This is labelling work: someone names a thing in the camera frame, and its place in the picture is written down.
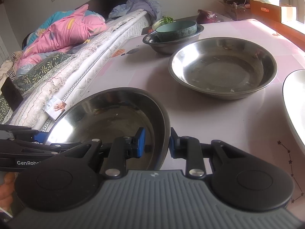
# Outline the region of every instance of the green leaf-patterned fabric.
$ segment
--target green leaf-patterned fabric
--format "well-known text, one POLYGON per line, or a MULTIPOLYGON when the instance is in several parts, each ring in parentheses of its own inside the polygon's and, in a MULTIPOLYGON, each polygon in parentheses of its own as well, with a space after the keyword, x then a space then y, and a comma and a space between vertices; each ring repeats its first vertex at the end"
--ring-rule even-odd
MULTIPOLYGON (((25 96, 39 80, 48 74, 54 67, 68 59, 71 55, 58 52, 45 58, 38 65, 35 65, 28 73, 16 78, 13 83, 22 96, 25 96)), ((10 111, 3 94, 0 95, 0 122, 2 123, 10 111)))

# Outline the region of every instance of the gray ribbed panel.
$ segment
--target gray ribbed panel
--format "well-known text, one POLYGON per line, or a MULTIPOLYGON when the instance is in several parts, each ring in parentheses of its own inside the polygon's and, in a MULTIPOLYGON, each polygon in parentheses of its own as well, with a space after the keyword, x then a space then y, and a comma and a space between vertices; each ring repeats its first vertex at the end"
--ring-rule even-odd
POLYGON ((9 222, 13 229, 219 229, 297 228, 301 222, 285 209, 246 213, 219 202, 202 181, 181 171, 129 171, 106 181, 88 203, 62 213, 24 209, 9 222))

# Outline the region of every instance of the white plate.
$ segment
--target white plate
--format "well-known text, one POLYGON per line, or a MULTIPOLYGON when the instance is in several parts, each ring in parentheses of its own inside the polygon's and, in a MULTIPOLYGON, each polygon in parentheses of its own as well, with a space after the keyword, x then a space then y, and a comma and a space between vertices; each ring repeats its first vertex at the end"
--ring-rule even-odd
POLYGON ((289 127, 305 154, 305 69, 296 70, 286 77, 283 97, 289 127))

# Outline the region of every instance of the hand image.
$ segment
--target hand image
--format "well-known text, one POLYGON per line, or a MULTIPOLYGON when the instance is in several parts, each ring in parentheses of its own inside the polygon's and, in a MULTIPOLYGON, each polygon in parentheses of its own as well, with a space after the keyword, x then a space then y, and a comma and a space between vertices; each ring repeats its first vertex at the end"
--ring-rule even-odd
POLYGON ((15 174, 8 172, 4 176, 4 183, 0 185, 0 207, 8 211, 13 202, 12 193, 14 192, 15 174))
POLYGON ((63 110, 66 107, 64 102, 60 102, 54 106, 54 111, 63 110))

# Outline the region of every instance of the black phone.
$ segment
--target black phone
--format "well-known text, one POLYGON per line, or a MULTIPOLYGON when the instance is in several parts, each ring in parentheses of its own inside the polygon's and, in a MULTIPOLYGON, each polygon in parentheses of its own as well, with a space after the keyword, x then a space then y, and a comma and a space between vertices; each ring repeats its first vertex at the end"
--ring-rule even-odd
POLYGON ((15 111, 23 101, 22 95, 9 77, 2 85, 1 92, 13 111, 15 111))

